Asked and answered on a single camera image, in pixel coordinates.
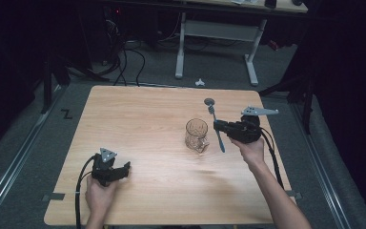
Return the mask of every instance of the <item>clear glass cup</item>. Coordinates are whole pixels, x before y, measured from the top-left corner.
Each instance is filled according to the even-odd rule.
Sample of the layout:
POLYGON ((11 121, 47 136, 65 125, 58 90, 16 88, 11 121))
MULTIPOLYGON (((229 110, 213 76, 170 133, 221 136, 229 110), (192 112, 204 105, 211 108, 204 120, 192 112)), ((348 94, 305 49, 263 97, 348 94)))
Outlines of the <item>clear glass cup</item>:
POLYGON ((208 132, 207 123, 201 119, 194 118, 186 124, 186 146, 198 153, 207 150, 210 142, 206 138, 208 132))

